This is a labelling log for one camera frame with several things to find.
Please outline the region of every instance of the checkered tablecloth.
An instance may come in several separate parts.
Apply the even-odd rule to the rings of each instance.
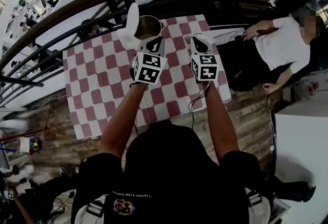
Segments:
[[[168,63],[159,82],[149,85],[144,94],[137,113],[137,126],[189,113],[188,104],[202,92],[190,70],[190,50],[183,37],[202,33],[213,42],[204,16],[183,16],[162,22],[165,27],[161,36],[165,39]],[[78,139],[101,135],[133,82],[129,64],[135,53],[122,46],[116,32],[63,53],[68,105]],[[222,63],[214,84],[223,102],[229,102],[231,95]],[[205,107],[203,98],[195,102],[193,110]]]

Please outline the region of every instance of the desk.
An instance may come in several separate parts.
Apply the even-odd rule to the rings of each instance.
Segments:
[[[202,92],[192,73],[190,50],[183,39],[202,33],[213,43],[210,28],[203,15],[162,20],[165,57],[168,63],[156,85],[149,85],[137,112],[136,125],[189,113],[190,101]],[[71,119],[78,139],[100,136],[106,123],[129,91],[133,82],[129,64],[136,51],[126,50],[116,32],[94,38],[63,53],[66,93]],[[222,101],[231,100],[222,63],[214,84]],[[206,107],[205,99],[197,100],[193,110]]]

